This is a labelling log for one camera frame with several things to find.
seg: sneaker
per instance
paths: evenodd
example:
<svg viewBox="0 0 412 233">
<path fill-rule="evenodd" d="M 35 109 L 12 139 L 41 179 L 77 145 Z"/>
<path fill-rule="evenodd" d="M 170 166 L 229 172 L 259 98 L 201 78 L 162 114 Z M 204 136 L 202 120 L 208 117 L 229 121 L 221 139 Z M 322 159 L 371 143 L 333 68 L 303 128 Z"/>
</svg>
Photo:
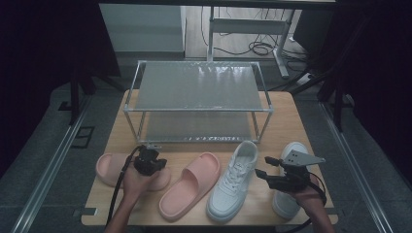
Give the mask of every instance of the sneaker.
<svg viewBox="0 0 412 233">
<path fill-rule="evenodd" d="M 254 143 L 245 141 L 237 147 L 209 197 L 206 212 L 211 219 L 229 221 L 240 211 L 257 160 L 258 148 Z"/>
<path fill-rule="evenodd" d="M 289 143 L 283 150 L 281 158 L 285 159 L 286 156 L 292 151 L 299 151 L 308 153 L 308 149 L 301 143 L 293 142 Z M 285 170 L 280 167 L 280 176 L 285 176 Z M 276 190 L 272 201 L 272 209 L 279 216 L 292 219 L 300 210 L 300 206 L 296 203 L 296 200 L 285 192 Z"/>
</svg>

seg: slide sandal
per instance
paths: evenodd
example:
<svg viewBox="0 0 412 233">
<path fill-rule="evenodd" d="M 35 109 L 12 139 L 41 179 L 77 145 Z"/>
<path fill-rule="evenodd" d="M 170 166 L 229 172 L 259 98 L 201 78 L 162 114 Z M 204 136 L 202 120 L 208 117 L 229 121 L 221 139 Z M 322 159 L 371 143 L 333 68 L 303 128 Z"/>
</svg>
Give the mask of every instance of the slide sandal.
<svg viewBox="0 0 412 233">
<path fill-rule="evenodd" d="M 200 154 L 159 202 L 160 214 L 175 221 L 184 216 L 218 181 L 221 163 L 210 152 Z"/>
<path fill-rule="evenodd" d="M 116 186 L 121 168 L 124 166 L 128 153 L 105 153 L 100 156 L 96 163 L 96 175 L 108 186 Z M 159 175 L 149 185 L 148 191 L 159 191 L 165 188 L 171 178 L 171 171 L 165 167 L 160 170 Z"/>
</svg>

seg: black curtain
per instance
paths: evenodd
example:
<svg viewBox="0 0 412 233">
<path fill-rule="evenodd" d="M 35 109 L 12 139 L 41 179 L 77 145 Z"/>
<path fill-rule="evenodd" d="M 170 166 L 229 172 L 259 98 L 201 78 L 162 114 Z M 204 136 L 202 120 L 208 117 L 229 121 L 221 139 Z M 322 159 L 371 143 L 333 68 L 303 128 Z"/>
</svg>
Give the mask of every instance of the black curtain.
<svg viewBox="0 0 412 233">
<path fill-rule="evenodd" d="M 355 115 L 410 183 L 411 14 L 410 4 L 381 3 L 345 66 L 345 89 L 355 100 Z"/>
<path fill-rule="evenodd" d="M 0 30 L 3 175 L 42 119 L 52 91 L 69 83 L 75 69 L 80 83 L 120 71 L 97 2 L 1 1 Z"/>
</svg>

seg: aluminum rail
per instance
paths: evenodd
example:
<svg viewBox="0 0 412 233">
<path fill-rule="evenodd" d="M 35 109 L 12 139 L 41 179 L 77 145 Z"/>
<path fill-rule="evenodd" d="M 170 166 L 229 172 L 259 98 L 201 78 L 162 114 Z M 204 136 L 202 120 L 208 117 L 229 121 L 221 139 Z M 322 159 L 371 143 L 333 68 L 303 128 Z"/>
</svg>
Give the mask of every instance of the aluminum rail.
<svg viewBox="0 0 412 233">
<path fill-rule="evenodd" d="M 81 112 L 76 121 L 68 128 L 66 134 L 64 135 L 63 140 L 58 146 L 54 156 L 51 158 L 49 165 L 43 172 L 42 177 L 36 184 L 31 193 L 27 203 L 25 204 L 23 210 L 18 217 L 15 226 L 11 232 L 28 232 L 31 224 L 34 221 L 34 218 L 38 214 L 43 201 L 46 198 L 46 195 L 49 192 L 50 187 L 54 181 L 55 176 L 60 170 L 60 166 L 66 157 L 67 151 L 70 149 L 70 146 L 73 143 L 73 140 L 76 137 L 76 134 L 81 126 L 85 115 L 86 110 L 91 102 L 91 96 L 85 96 L 81 104 Z"/>
<path fill-rule="evenodd" d="M 335 138 L 343 156 L 349 166 L 349 170 L 351 171 L 355 182 L 360 190 L 360 194 L 370 211 L 373 220 L 375 221 L 376 226 L 378 227 L 379 232 L 381 233 L 389 233 L 394 232 L 388 218 L 382 209 L 382 206 L 369 186 L 369 183 L 366 180 L 366 177 L 363 175 L 360 165 L 358 164 L 354 154 L 352 153 L 345 136 L 339 132 L 337 127 L 333 122 L 333 116 L 330 110 L 325 106 L 324 103 L 320 103 L 321 111 L 326 116 L 326 120 L 330 130 L 333 133 L 333 137 Z"/>
</svg>

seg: wooden table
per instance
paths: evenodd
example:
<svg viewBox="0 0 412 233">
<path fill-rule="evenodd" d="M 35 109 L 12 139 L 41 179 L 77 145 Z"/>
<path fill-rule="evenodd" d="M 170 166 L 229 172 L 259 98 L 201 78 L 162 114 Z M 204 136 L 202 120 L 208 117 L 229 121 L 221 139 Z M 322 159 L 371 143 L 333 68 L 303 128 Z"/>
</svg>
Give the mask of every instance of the wooden table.
<svg viewBox="0 0 412 233">
<path fill-rule="evenodd" d="M 264 93 L 260 92 L 260 98 L 264 98 Z M 125 97 L 120 105 L 119 112 L 114 123 L 105 152 L 131 153 L 137 146 L 126 122 L 126 117 L 122 111 Z M 284 147 L 294 141 L 304 144 L 309 152 L 313 154 L 309 140 L 307 138 L 302 121 L 298 114 L 292 96 L 288 92 L 269 92 L 271 102 L 274 107 L 274 114 L 270 119 L 266 132 L 257 144 L 259 157 L 257 168 L 266 171 L 269 175 L 279 174 L 279 168 L 273 167 L 264 162 L 265 156 L 280 157 Z M 158 202 L 166 190 L 180 178 L 182 170 L 193 161 L 200 153 L 209 151 L 214 153 L 221 161 L 222 173 L 225 171 L 229 158 L 238 146 L 237 143 L 203 143 L 203 144 L 163 144 L 158 158 L 167 159 L 167 167 L 172 171 L 171 182 L 163 190 L 148 192 L 142 196 L 132 212 L 129 225 L 215 225 L 216 223 L 206 215 L 206 203 L 209 197 L 207 193 L 185 216 L 175 222 L 166 221 L 158 211 Z M 312 172 L 320 176 L 322 174 L 318 165 L 312 167 Z M 113 188 L 103 184 L 97 178 L 94 180 L 90 194 L 87 199 L 86 208 L 96 209 L 94 216 L 82 216 L 82 223 L 85 225 L 105 225 L 109 212 L 110 202 L 113 195 Z M 285 220 L 277 216 L 271 207 L 275 190 L 270 189 L 266 181 L 261 180 L 253 174 L 250 182 L 249 192 L 245 203 L 234 219 L 225 225 L 280 225 L 280 224 L 300 224 L 308 219 L 308 216 L 300 210 L 298 215 Z M 332 201 L 328 193 L 326 207 L 333 209 Z M 122 198 L 122 191 L 119 192 L 119 204 Z M 329 216 L 332 223 L 337 222 L 337 215 Z"/>
</svg>

